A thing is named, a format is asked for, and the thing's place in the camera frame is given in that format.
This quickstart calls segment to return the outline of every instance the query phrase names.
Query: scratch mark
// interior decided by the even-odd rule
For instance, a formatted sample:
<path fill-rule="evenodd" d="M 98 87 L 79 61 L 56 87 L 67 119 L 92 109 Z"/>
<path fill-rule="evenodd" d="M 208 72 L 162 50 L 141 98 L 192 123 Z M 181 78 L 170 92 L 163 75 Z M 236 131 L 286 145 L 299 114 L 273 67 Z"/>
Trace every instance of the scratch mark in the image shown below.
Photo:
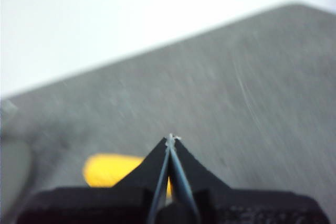
<path fill-rule="evenodd" d="M 258 117 L 257 117 L 257 115 L 255 113 L 255 111 L 253 110 L 251 103 L 249 102 L 248 95 L 246 93 L 246 88 L 244 86 L 243 81 L 241 80 L 241 77 L 240 77 L 240 74 L 239 74 L 239 71 L 238 71 L 238 68 L 237 68 L 237 63 L 236 63 L 235 60 L 233 60 L 233 65 L 235 67 L 236 76 L 237 76 L 240 88 L 242 90 L 244 101 L 245 101 L 245 103 L 247 105 L 247 108 L 250 111 L 252 119 L 255 122 L 256 126 L 258 127 L 260 133 L 264 136 L 263 131 L 261 130 L 261 123 L 260 123 L 260 121 L 259 121 L 259 119 L 258 119 Z"/>

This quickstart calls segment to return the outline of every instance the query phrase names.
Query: gray concrete surface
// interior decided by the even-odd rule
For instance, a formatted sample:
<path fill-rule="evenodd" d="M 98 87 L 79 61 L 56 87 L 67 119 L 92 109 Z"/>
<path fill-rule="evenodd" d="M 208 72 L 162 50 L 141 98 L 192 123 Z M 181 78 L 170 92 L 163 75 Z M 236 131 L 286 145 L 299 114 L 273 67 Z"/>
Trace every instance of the gray concrete surface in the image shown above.
<path fill-rule="evenodd" d="M 336 222 L 332 14 L 284 6 L 10 100 L 3 137 L 35 157 L 26 195 L 85 185 L 89 155 L 145 156 L 174 132 L 230 186 L 312 196 Z"/>

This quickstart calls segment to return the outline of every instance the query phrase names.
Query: yellow object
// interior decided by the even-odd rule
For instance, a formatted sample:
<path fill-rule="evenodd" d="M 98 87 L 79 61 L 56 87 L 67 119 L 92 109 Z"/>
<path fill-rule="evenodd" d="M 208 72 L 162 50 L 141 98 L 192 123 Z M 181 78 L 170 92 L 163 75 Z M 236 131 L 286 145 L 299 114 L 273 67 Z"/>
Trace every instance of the yellow object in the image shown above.
<path fill-rule="evenodd" d="M 91 187 L 112 187 L 137 168 L 143 159 L 143 157 L 120 154 L 95 154 L 86 160 L 83 167 L 83 177 Z M 169 181 L 167 195 L 171 196 Z"/>

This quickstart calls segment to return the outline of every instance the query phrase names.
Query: white wall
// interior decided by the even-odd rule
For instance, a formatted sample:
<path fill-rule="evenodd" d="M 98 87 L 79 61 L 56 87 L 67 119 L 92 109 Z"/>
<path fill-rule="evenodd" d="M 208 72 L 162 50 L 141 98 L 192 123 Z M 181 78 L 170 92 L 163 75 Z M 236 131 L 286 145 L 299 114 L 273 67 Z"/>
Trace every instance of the white wall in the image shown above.
<path fill-rule="evenodd" d="M 1 0 L 1 96 L 293 1 L 336 12 L 336 0 Z"/>

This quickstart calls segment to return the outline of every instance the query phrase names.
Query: black object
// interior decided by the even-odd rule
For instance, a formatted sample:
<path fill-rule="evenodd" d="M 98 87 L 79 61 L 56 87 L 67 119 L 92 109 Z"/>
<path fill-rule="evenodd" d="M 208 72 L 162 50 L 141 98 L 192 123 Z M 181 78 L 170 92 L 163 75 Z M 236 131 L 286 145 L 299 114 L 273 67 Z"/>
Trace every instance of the black object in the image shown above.
<path fill-rule="evenodd" d="M 329 223 L 317 202 L 307 196 L 231 189 L 202 166 L 179 139 L 173 138 L 174 146 L 167 146 L 165 138 L 161 140 L 135 170 L 112 188 L 58 188 L 38 193 L 17 223 L 150 223 L 149 212 L 156 200 L 155 223 L 197 223 L 199 217 L 202 223 Z M 174 167 L 176 161 L 171 153 L 167 154 L 169 151 L 175 152 L 181 170 Z M 161 177 L 166 185 L 168 176 L 173 202 L 165 207 L 165 187 L 158 181 Z M 185 196 L 181 196 L 184 192 L 175 193 L 183 188 L 178 182 L 180 176 L 186 178 L 182 183 L 190 187 L 189 200 L 196 203 L 199 216 L 185 203 Z"/>

